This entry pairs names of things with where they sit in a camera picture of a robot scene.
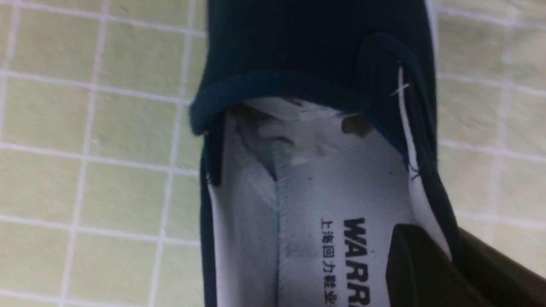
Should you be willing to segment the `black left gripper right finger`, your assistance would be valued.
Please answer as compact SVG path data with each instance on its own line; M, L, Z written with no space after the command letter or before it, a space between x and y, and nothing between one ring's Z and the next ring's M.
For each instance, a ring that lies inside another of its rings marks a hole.
M453 307L545 306L545 278L461 228L455 252L462 283Z

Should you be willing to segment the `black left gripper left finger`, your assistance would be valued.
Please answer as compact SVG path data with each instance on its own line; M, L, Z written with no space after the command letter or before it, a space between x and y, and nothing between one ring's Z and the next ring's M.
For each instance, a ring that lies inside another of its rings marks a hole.
M386 269L392 307L491 307L421 227L396 225Z

